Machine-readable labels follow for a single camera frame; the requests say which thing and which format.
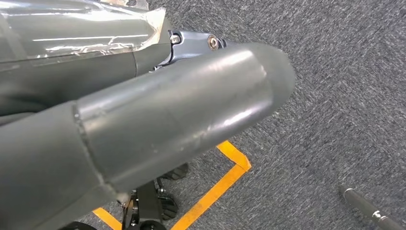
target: plastic wrap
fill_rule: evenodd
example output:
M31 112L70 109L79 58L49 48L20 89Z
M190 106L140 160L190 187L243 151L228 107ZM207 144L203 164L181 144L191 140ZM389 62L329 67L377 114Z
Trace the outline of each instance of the plastic wrap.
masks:
M165 18L164 8L76 0L0 1L0 13L0 63L33 65L145 49L159 42Z

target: yellow floor marking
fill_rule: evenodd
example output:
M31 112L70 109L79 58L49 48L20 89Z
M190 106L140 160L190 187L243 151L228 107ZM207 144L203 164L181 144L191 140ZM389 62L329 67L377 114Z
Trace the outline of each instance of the yellow floor marking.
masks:
M251 168L248 158L228 140L219 144L217 148L236 164L185 215L183 215L178 222L176 222L171 230L186 230ZM93 213L113 230L121 230L121 223L103 208L98 208L94 210Z
M121 230L121 223L116 220L108 211L104 210L103 208L98 208L93 210L93 213L103 220L110 228L113 230Z

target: metal bracket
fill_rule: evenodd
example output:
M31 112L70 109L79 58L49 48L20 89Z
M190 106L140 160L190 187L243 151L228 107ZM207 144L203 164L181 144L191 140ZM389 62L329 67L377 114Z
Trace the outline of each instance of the metal bracket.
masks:
M213 34L184 30L170 30L169 37L172 44L171 54L159 64L157 69L173 64L179 60L209 54L218 49L236 44L225 39L217 38Z

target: bolt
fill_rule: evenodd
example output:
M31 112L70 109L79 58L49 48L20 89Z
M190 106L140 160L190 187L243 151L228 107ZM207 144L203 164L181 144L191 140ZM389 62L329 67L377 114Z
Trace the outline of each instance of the bolt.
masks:
M217 50L218 49L218 41L217 41L217 38L214 35L209 36L209 38L207 39L207 43L209 44L209 48L211 50Z
M180 43L180 36L177 35L177 34L172 34L172 35L170 36L170 42L171 42L172 44L178 44L178 43Z

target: gray metal part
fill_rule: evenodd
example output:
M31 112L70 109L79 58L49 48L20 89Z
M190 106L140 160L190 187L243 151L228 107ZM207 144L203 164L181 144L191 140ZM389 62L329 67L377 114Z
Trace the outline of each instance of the gray metal part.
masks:
M367 216L369 219L374 220L372 218L372 214L375 211L379 210L376 206L374 206L371 202L358 194L354 189L346 189L343 195L348 203L359 209L360 212Z
M0 229L55 230L111 200L70 102L0 128Z
M4 1L0 62L131 52L156 33L149 22L134 16L139 12L89 0Z
M159 43L135 52L137 76L152 71L155 66L159 65L167 57L170 57L171 45L168 31L172 29L172 25L165 19Z
M180 62L0 127L0 229L55 230L270 115L294 71L266 45Z
M207 42L207 39L212 34L184 30L174 31L173 33L178 34L181 41L172 45L171 63L213 52Z
M269 116L293 88L283 52L245 44L86 96L78 108L97 164L124 192Z
M340 191L348 203L357 208L368 219L374 221L382 230L405 230L354 189L341 186Z
M138 35L145 32L145 22L141 20L116 20L115 23L109 21L112 24L102 22L103 26L100 27L93 24L97 21L78 21L78 18L63 14L77 12L85 15L100 6L100 3L75 0L2 2L0 5L3 17L2 20L0 19L0 34L3 35L0 36L0 126L147 73L170 55L167 31L172 27L167 19L164 20L158 44L136 52L104 56L84 53L79 56L70 55L68 60L63 59L63 61L60 61L61 57L52 57L52 55L35 59L28 55L19 55L30 53L36 57L43 54L46 48L42 46L44 44L27 41L34 37L79 35L92 37L95 31L100 32L100 28L103 33L110 35L124 35L129 32ZM120 9L146 12L130 7L120 7ZM66 41L58 42L61 43L60 46L71 46Z
M132 53L38 67L29 60L14 65L0 72L0 116L40 112L135 77Z

